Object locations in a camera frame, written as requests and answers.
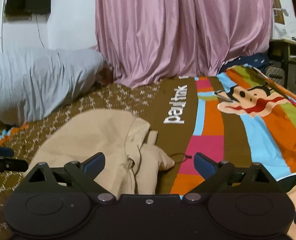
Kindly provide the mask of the brown patterned colourful bedspread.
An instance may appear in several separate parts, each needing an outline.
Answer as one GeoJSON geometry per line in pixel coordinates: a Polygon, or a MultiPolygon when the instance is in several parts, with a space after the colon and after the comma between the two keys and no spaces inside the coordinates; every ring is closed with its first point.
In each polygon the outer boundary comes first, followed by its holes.
{"type": "Polygon", "coordinates": [[[259,161],[277,178],[296,175],[296,95],[276,106],[268,116],[226,114],[217,106],[214,91],[234,85],[258,85],[247,68],[236,67],[217,77],[180,77],[154,85],[127,88],[108,85],[81,96],[42,121],[13,129],[0,138],[0,146],[31,160],[40,146],[74,116],[92,109],[132,112],[158,131],[157,145],[174,155],[177,165],[160,176],[158,193],[186,193],[202,178],[185,154],[201,152],[215,161],[227,160],[245,167],[259,161]]]}

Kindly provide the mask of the pink satin curtain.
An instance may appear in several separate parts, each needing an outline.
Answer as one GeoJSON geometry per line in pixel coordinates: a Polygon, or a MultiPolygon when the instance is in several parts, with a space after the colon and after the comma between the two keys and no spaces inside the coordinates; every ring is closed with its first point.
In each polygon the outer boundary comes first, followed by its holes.
{"type": "Polygon", "coordinates": [[[98,49],[127,87],[163,77],[214,76],[267,51],[273,0],[96,0],[98,49]]]}

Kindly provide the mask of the beige large garment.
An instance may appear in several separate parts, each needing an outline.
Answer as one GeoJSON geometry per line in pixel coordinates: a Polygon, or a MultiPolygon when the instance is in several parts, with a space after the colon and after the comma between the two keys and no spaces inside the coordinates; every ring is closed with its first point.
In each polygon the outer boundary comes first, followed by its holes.
{"type": "Polygon", "coordinates": [[[157,131],[148,121],[128,111],[96,109],[83,112],[58,129],[29,164],[62,167],[83,162],[102,152],[105,168],[95,181],[110,193],[154,194],[158,172],[173,168],[174,160],[156,146],[157,131]]]}

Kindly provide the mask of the white desk with items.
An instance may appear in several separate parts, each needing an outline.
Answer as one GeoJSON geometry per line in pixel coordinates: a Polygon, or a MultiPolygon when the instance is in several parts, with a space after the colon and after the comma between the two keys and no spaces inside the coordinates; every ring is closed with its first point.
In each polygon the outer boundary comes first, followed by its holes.
{"type": "Polygon", "coordinates": [[[296,16],[292,0],[273,0],[271,40],[296,44],[296,16]]]}

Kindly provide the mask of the light blue pillow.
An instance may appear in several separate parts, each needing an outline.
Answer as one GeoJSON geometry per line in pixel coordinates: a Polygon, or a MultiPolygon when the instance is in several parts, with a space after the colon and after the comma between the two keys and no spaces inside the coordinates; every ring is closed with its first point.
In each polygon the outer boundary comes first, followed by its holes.
{"type": "Polygon", "coordinates": [[[0,124],[42,120],[89,91],[104,67],[98,51],[19,48],[0,54],[0,124]]]}

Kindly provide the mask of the dark blue cloth under curtain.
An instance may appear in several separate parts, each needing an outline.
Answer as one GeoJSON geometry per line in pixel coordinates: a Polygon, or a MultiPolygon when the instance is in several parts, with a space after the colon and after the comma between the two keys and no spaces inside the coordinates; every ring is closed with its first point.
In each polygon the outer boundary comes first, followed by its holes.
{"type": "Polygon", "coordinates": [[[265,71],[265,69],[269,66],[270,60],[266,54],[258,53],[251,56],[240,56],[235,58],[232,61],[225,63],[219,70],[219,74],[225,72],[228,68],[232,66],[241,66],[247,65],[252,66],[260,71],[265,71]]]}

